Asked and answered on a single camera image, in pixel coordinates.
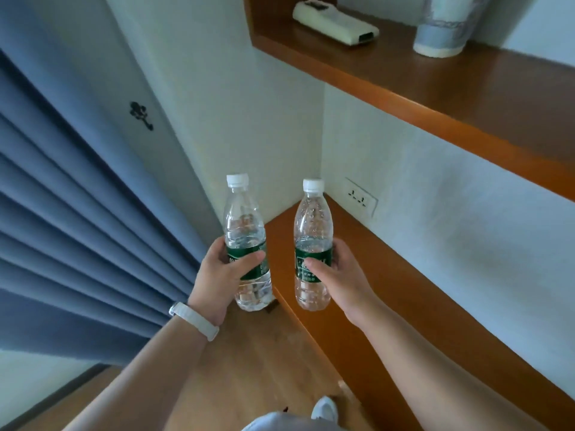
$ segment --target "electrical outlet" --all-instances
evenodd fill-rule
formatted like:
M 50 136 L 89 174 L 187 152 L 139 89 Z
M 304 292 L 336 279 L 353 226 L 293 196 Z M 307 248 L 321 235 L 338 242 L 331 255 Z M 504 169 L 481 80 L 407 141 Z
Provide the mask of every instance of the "electrical outlet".
M 356 214 L 358 219 L 369 219 L 377 207 L 377 198 L 359 187 L 349 178 L 342 181 L 342 195 L 346 200 L 350 213 Z

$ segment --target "hand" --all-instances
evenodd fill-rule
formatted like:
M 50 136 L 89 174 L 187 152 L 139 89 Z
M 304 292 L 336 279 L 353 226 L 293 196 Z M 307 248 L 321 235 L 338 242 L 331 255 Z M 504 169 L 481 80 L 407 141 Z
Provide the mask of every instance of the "hand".
M 363 314 L 381 303 L 343 240 L 334 239 L 331 267 L 311 257 L 305 259 L 304 263 L 326 285 L 331 297 L 355 326 L 360 326 Z
M 266 253 L 257 251 L 230 263 L 224 236 L 219 237 L 212 243 L 199 267 L 196 284 L 187 304 L 212 324 L 220 326 L 240 285 L 240 278 L 265 257 Z

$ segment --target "curtain fold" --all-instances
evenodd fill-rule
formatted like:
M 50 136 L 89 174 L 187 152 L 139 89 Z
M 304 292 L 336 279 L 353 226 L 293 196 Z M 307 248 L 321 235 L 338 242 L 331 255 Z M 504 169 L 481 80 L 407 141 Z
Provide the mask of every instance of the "curtain fold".
M 125 363 L 205 245 L 24 0 L 0 49 L 0 348 Z

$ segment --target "plastic water bottle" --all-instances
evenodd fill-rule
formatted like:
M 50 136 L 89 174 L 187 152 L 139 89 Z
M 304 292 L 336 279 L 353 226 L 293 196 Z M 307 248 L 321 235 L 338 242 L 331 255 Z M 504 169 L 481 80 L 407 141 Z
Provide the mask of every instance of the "plastic water bottle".
M 304 180 L 304 199 L 301 200 L 293 226 L 296 246 L 296 299 L 305 310 L 323 310 L 331 297 L 325 285 L 303 263 L 313 257 L 331 266 L 334 223 L 323 196 L 324 181 Z
M 229 261 L 266 249 L 266 230 L 258 204 L 248 191 L 248 174 L 227 176 L 232 193 L 226 203 L 224 232 Z M 274 300 L 271 289 L 270 268 L 267 256 L 262 263 L 241 278 L 236 293 L 237 305 L 245 311 L 257 311 Z

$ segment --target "wall shelf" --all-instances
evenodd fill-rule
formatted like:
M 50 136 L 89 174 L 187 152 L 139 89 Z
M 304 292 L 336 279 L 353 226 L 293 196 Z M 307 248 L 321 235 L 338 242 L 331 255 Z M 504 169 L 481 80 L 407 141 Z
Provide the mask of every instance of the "wall shelf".
M 381 34 L 349 48 L 293 21 L 297 1 L 244 0 L 255 48 L 575 201 L 575 68 L 478 43 L 424 57 L 415 28 L 353 12 Z
M 550 430 L 571 430 L 575 401 L 489 333 L 434 283 L 327 197 L 344 239 L 378 297 L 428 341 Z M 266 224 L 274 295 L 301 324 L 381 429 L 421 430 L 363 333 L 335 303 L 303 310 L 294 293 L 293 221 L 298 204 Z

